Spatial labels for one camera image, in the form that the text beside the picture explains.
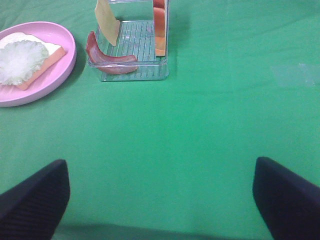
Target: green tablecloth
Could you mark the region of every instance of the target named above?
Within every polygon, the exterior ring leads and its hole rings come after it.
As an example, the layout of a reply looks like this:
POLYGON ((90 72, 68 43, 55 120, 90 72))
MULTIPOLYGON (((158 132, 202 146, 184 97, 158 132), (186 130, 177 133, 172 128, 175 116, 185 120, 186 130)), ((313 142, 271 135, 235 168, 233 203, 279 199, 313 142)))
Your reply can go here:
POLYGON ((0 30, 61 24, 77 60, 49 95, 0 108, 0 191, 63 158, 62 227, 271 239, 252 197, 256 158, 320 185, 318 2, 171 0, 169 77, 100 82, 85 53, 95 0, 2 0, 0 30))

